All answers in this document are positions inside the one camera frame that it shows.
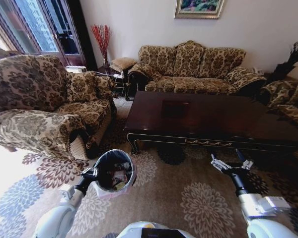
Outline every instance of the gold trim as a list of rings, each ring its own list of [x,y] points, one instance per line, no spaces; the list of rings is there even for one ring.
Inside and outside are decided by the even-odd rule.
[[[132,149],[134,150],[134,152],[132,153],[133,155],[136,155],[138,153],[138,147],[136,146],[136,144],[132,144],[128,138],[129,135],[144,135],[144,136],[160,136],[160,137],[169,137],[169,138],[181,138],[181,139],[186,139],[185,137],[178,137],[178,136],[164,136],[164,135],[149,135],[149,134],[136,134],[136,133],[128,133],[127,134],[127,140],[129,142],[129,144],[131,145]],[[161,140],[143,140],[143,139],[136,139],[134,140],[134,142],[137,141],[151,141],[151,142],[161,142],[161,143],[169,143],[169,144],[182,144],[182,145],[190,145],[189,143],[181,143],[181,142],[169,142],[169,141],[161,141]],[[209,143],[208,146],[215,146],[217,143]],[[241,142],[244,144],[258,144],[258,145],[266,145],[266,144],[260,144],[260,143],[250,143],[250,142]],[[227,146],[231,146],[230,144],[232,143],[228,143],[225,145],[217,145],[217,147],[222,147],[222,148],[227,148]],[[205,144],[193,144],[193,145],[198,145],[198,146],[205,146]],[[294,148],[294,146],[288,146],[288,145],[275,145],[275,144],[271,144],[273,146],[282,146],[282,147],[290,147],[290,148]],[[256,151],[270,151],[270,152],[275,152],[275,150],[263,150],[263,149],[250,149],[250,148],[244,148],[244,147],[238,147],[238,149],[245,149],[245,150],[256,150]]]
[[[209,12],[181,12],[181,5],[183,0],[177,0],[174,18],[197,18],[197,19],[219,19],[225,0],[219,1],[219,8],[216,13]]]
[[[211,143],[208,140],[205,142],[200,142],[198,140],[194,140],[194,141],[189,141],[187,139],[184,140],[185,143],[188,144],[197,144],[197,145],[220,145],[220,146],[231,146],[233,143],[228,143],[228,144],[222,144],[221,142],[216,142],[216,143]]]

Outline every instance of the dark wood coffee table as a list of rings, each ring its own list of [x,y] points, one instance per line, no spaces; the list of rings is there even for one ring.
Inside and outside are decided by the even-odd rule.
[[[137,92],[125,130],[137,141],[291,152],[298,129],[247,97]]]

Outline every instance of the trash bag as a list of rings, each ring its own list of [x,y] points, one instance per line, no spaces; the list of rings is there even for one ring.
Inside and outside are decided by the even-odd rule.
[[[130,156],[118,149],[103,154],[94,167],[98,169],[98,180],[92,182],[99,198],[112,198],[129,192],[137,168]]]

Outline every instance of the picture frame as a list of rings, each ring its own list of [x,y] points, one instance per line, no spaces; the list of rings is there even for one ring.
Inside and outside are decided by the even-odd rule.
[[[225,0],[177,0],[174,18],[219,19]]]

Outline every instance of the carpet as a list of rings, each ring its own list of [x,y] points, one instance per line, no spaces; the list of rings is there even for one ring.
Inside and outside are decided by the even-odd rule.
[[[100,155],[110,149],[130,153],[123,131],[132,102],[115,99],[117,119],[106,132]],[[245,238],[235,188],[211,164],[205,147],[141,143],[131,156],[138,177],[127,195],[99,199],[93,189],[82,201],[67,237],[114,238],[129,223],[152,221],[188,231],[197,238]],[[218,158],[238,162],[234,150],[216,149]],[[263,195],[282,195],[293,207],[277,220],[298,234],[298,164],[292,156],[263,163],[258,154],[249,179]],[[57,206],[63,183],[76,184],[91,161],[59,161],[25,150],[0,147],[0,238],[28,238],[40,217]]]

